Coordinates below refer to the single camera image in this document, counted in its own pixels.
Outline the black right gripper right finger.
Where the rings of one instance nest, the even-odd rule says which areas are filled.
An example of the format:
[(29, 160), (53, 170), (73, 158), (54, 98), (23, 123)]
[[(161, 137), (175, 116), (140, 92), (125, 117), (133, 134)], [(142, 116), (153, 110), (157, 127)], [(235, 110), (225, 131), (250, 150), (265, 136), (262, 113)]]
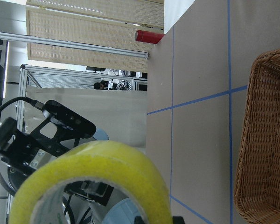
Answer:
[(173, 224), (184, 224), (184, 219), (182, 216), (173, 216)]

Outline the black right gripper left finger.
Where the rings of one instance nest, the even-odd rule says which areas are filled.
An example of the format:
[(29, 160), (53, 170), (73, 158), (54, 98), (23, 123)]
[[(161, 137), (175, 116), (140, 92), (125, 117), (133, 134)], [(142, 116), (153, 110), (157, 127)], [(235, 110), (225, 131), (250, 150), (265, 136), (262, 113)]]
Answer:
[(141, 216), (136, 216), (134, 218), (134, 224), (147, 224), (147, 223), (142, 219)]

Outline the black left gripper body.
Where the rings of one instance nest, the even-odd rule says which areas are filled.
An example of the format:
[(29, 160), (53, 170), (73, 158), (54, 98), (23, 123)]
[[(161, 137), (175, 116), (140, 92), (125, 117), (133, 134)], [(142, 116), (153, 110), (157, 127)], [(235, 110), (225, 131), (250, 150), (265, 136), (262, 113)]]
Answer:
[[(73, 146), (76, 147), (82, 139), (56, 126), (48, 118), (30, 134), (21, 132), (16, 126), (17, 121), (11, 117), (0, 122), (0, 184), (12, 196), (37, 170), (32, 162), (40, 151), (59, 157), (70, 150), (62, 145), (63, 141), (74, 140)], [(94, 141), (108, 140), (109, 136), (105, 131), (97, 129), (90, 138)]]

